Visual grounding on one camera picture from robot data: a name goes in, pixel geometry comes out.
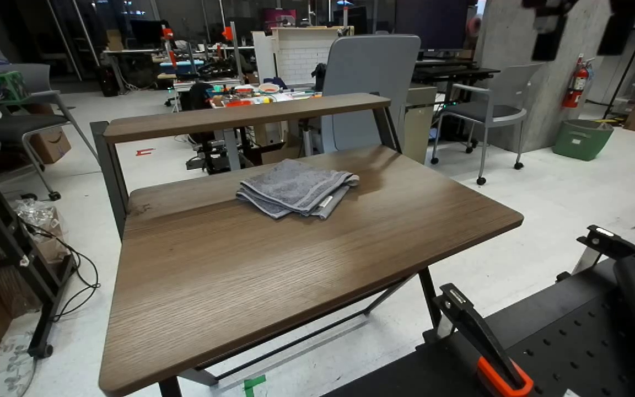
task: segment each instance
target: chair back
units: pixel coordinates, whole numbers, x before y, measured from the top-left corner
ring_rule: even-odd
[[[489,104],[525,109],[538,68],[538,65],[529,65],[501,72],[489,84]]]
[[[406,96],[421,40],[416,35],[355,35],[333,43],[321,96],[375,94],[389,99],[397,140],[403,141]],[[380,145],[373,113],[321,118],[321,150]]]
[[[50,65],[0,65],[0,72],[22,73],[28,94],[50,91]]]

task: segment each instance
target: orange handle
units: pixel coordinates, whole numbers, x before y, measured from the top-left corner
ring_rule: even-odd
[[[536,387],[534,380],[521,367],[515,367],[515,363],[514,363],[514,368],[517,370],[517,375],[523,380],[521,388],[511,388],[484,358],[475,360],[475,368],[483,375],[483,380],[489,381],[489,387],[501,397],[527,397],[527,396],[531,396],[531,390]]]

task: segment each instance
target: black metal desk leg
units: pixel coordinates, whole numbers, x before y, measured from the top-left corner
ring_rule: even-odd
[[[185,380],[191,380],[191,381],[198,381],[198,385],[205,385],[205,387],[215,387],[219,385],[219,378],[214,378],[212,374],[208,374],[202,368],[183,370],[178,378],[185,378]]]
[[[402,152],[398,134],[393,126],[389,110],[387,109],[375,109],[373,113],[375,113],[375,122],[380,129],[381,145],[387,145],[387,148]]]
[[[159,381],[162,397],[183,397],[178,378],[167,378]]]
[[[441,324],[441,310],[436,310],[436,303],[434,303],[434,287],[432,287],[432,278],[429,278],[429,271],[427,267],[418,271],[418,278],[421,278],[421,287],[423,287],[423,297],[425,297],[425,304],[427,304],[427,313],[429,313],[429,320],[432,320],[432,330],[436,330]]]
[[[371,311],[375,311],[387,297],[393,297],[395,292],[398,292],[410,278],[402,281],[402,283],[395,283],[393,287],[387,287],[375,303],[371,303],[366,310],[364,310],[364,316],[371,316]]]
[[[95,122],[95,124],[90,124],[90,130],[92,130],[92,140],[96,145],[98,170],[102,170],[105,192],[111,196],[113,215],[117,222],[117,231],[122,238],[124,222],[126,222],[128,192],[126,192],[126,182],[124,182],[122,165],[117,159],[117,150],[104,137],[105,126],[107,126],[105,122]]]

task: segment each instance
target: desk frame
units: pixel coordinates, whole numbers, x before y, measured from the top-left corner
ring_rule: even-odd
[[[198,110],[198,113],[183,113],[183,116],[172,116],[172,120],[167,120],[167,124],[162,124],[161,120],[126,120],[126,122],[113,122],[113,124],[92,124],[92,133],[95,133],[95,143],[98,145],[98,164],[102,164],[102,172],[105,180],[105,187],[111,194],[111,203],[113,203],[113,212],[115,212],[115,222],[117,222],[117,230],[119,237],[124,238],[124,225],[126,225],[126,206],[128,206],[128,190],[126,190],[126,182],[124,182],[124,172],[119,165],[119,155],[115,143],[124,143],[124,141],[135,141],[135,140],[155,140],[155,137],[172,137],[172,134],[188,134],[188,133],[212,133],[215,129],[235,129],[235,126],[247,126],[247,124],[269,124],[269,122],[280,122],[280,120],[306,120],[306,118],[317,118],[317,116],[333,116],[333,113],[355,113],[355,110],[373,110],[375,122],[380,126],[380,137],[381,143],[402,152],[402,145],[397,141],[395,129],[393,129],[393,120],[387,113],[387,99],[383,97],[375,97],[375,96],[338,96],[338,97],[321,97],[321,99],[311,99],[311,102],[289,102],[289,104],[274,104],[274,106],[255,106],[255,109],[247,109],[242,116],[235,113],[235,109],[223,109],[223,110]],[[434,284],[429,278],[427,267],[416,270],[414,273],[418,273],[418,283],[423,287],[423,297],[425,297],[425,304],[427,304],[427,313],[432,320],[432,327],[439,327],[441,322],[441,313],[434,304]],[[212,364],[219,364],[226,358],[233,358],[242,352],[248,352],[267,340],[274,340],[283,333],[289,333],[292,330],[300,330],[309,322],[320,320],[317,317],[305,317],[301,322],[296,322],[291,327],[280,330],[278,333],[265,336],[265,338],[255,338],[251,340],[251,344],[247,344],[245,348],[235,348],[235,352],[226,352],[223,356],[215,356],[208,363],[202,363],[202,368],[188,368],[183,374],[177,374],[180,378],[189,378],[194,381],[208,385],[208,387],[215,387],[220,378],[233,375],[247,367],[253,367],[255,363],[276,356],[284,348],[291,348],[317,333],[324,333],[329,330],[334,330],[338,324],[344,324],[356,316],[371,316],[371,311],[375,311],[387,297],[393,297],[398,287],[403,287],[414,273],[407,273],[406,278],[398,278],[389,284],[385,284],[381,293],[377,297],[366,310],[346,316],[329,327],[321,327],[305,338],[297,338],[267,356],[260,356],[247,364],[240,364],[238,368],[232,368],[223,375],[212,375],[205,368]],[[362,297],[356,300],[346,300],[334,310],[344,310],[351,308],[355,303],[362,303],[367,297]],[[159,388],[162,396],[180,396],[177,375],[167,378],[167,380],[156,380]]]

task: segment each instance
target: wooden desk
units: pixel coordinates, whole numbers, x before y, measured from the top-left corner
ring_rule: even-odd
[[[289,120],[313,116],[314,109],[381,109],[371,96],[305,104],[258,106],[258,116],[247,120],[276,122],[276,109]],[[220,113],[205,113],[208,122],[247,124]],[[167,134],[139,133],[128,124],[111,124],[107,140]],[[165,129],[183,133],[189,120],[167,122]],[[381,133],[381,140],[397,145],[393,134]],[[301,162],[351,170],[362,180],[329,222],[271,222],[235,202],[238,183],[269,165],[130,194],[98,375],[104,394],[126,396],[159,381],[162,394],[177,396],[173,375],[208,368],[387,289],[355,316],[367,313],[414,273],[436,322],[427,265],[523,222],[517,212],[389,148]]]

